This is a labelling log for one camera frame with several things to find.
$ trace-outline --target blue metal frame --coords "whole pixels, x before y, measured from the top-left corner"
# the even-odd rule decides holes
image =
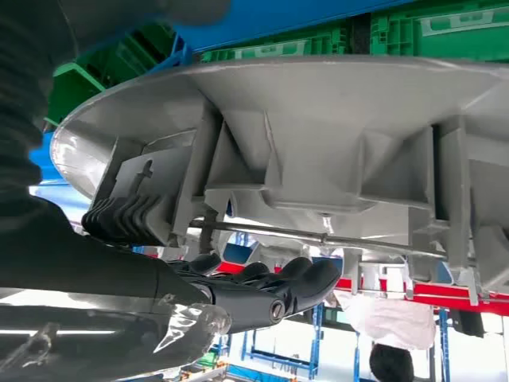
[[[357,343],[355,346],[355,354],[354,355],[354,382],[360,382],[360,380],[360,351],[359,350],[359,332],[357,335]]]
[[[212,348],[210,348],[210,351],[215,352],[219,357],[224,356],[224,355],[229,356],[231,347],[232,347],[232,335],[228,334],[228,340],[226,341],[225,345],[222,344],[222,336],[221,336],[221,337],[219,337],[219,341],[218,341],[217,344],[212,345]]]
[[[314,380],[314,377],[318,373],[318,363],[320,356],[320,341],[322,336],[322,317],[323,312],[323,305],[320,304],[315,306],[313,309],[313,327],[314,330],[314,339],[311,344],[311,356],[310,360],[298,360],[296,358],[285,357],[278,354],[262,352],[260,350],[256,349],[256,345],[256,330],[253,331],[253,342],[251,345],[251,350],[247,351],[247,332],[244,334],[244,343],[242,344],[242,353],[241,354],[241,359],[244,361],[246,356],[249,356],[251,359],[257,358],[259,360],[271,361],[277,364],[284,364],[287,366],[292,366],[294,368],[303,368],[309,372],[309,380]]]
[[[283,376],[274,376],[266,372],[259,372],[258,370],[252,370],[236,364],[230,364],[226,372],[228,376],[238,376],[247,380],[256,380],[260,382],[290,382],[289,378]]]
[[[172,52],[163,62],[155,65],[149,73],[159,72],[160,70],[174,68],[176,66],[189,65],[193,62],[193,52],[180,35],[175,36]]]
[[[213,25],[173,25],[193,52],[240,44],[259,37],[365,14],[412,0],[231,0]]]
[[[44,181],[51,185],[68,185],[69,183],[66,179],[63,179],[50,158],[50,145],[51,144],[53,134],[44,134],[43,144],[40,148],[30,151],[30,160],[41,168]]]
[[[443,382],[451,382],[451,369],[449,364],[449,326],[447,325],[447,311],[440,309],[438,317],[440,323],[440,343],[442,347]]]

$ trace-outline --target metal rod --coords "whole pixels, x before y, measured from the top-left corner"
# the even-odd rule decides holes
[[[258,354],[258,353],[247,353],[247,356],[250,356],[253,358],[259,358],[261,360],[265,360],[265,361],[271,361],[271,362],[277,362],[278,364],[286,364],[288,366],[293,366],[296,368],[305,368],[305,369],[309,369],[312,368],[313,366],[311,365],[308,361],[288,361],[288,360],[282,360],[282,359],[275,359],[275,357],[271,357],[271,356],[265,356],[263,354]]]
[[[440,251],[422,251],[407,245],[383,243],[381,241],[354,239],[349,237],[329,236],[327,233],[314,233],[308,231],[297,231],[295,229],[263,227],[259,225],[237,224],[226,222],[204,222],[203,220],[193,220],[191,228],[204,228],[205,226],[219,231],[247,232],[255,235],[275,236],[284,239],[303,240],[330,247],[354,248],[367,251],[386,251],[391,255],[421,256],[438,260],[447,260],[446,253]]]
[[[368,266],[368,267],[386,267],[386,268],[403,268],[406,263],[401,259],[400,263],[382,263],[380,260],[363,260],[360,262],[359,264],[361,266]]]

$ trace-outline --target blue steel rack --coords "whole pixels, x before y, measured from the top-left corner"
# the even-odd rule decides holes
[[[359,349],[359,332],[356,333],[357,342],[355,346],[355,354],[354,355],[354,382],[360,381],[360,350]]]
[[[451,369],[449,364],[449,325],[447,311],[440,309],[439,314],[440,343],[442,347],[442,375],[443,382],[451,382]]]
[[[246,356],[251,359],[257,358],[259,360],[271,361],[277,364],[284,364],[293,368],[303,368],[308,371],[309,380],[314,380],[314,376],[318,373],[318,361],[320,355],[320,341],[322,336],[322,316],[323,305],[320,304],[315,306],[313,309],[313,328],[314,330],[314,338],[311,344],[311,356],[309,361],[299,360],[292,357],[281,356],[280,354],[264,352],[256,349],[256,345],[256,330],[253,331],[253,343],[251,350],[247,351],[247,332],[244,334],[244,343],[242,345],[242,355],[241,359],[244,361]]]
[[[210,351],[215,352],[216,354],[217,354],[218,357],[224,355],[229,356],[231,347],[232,347],[232,335],[228,334],[228,340],[226,340],[225,344],[222,343],[222,336],[221,336],[219,337],[219,340],[217,342],[217,344],[212,345]]]

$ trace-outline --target green plastic crate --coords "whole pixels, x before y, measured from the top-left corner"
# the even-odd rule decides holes
[[[201,366],[206,368],[214,368],[217,362],[217,354],[213,352],[205,353],[203,357],[198,360],[198,363]]]
[[[76,63],[60,66],[54,77],[53,92],[49,96],[46,120],[55,126],[78,105],[106,89]]]
[[[46,120],[57,126],[92,96],[142,76],[169,56],[174,38],[169,27],[148,25],[115,45],[63,65],[54,74]]]
[[[250,41],[243,46],[212,50],[204,53],[201,56],[201,62],[261,57],[345,54],[348,52],[348,28],[346,21],[341,20],[318,27]]]
[[[509,59],[509,2],[415,2],[372,16],[373,55]]]

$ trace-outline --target person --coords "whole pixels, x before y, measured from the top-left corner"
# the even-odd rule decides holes
[[[372,338],[371,372],[380,382],[412,382],[411,350],[434,342],[433,307],[417,302],[336,290],[334,295],[358,333]]]

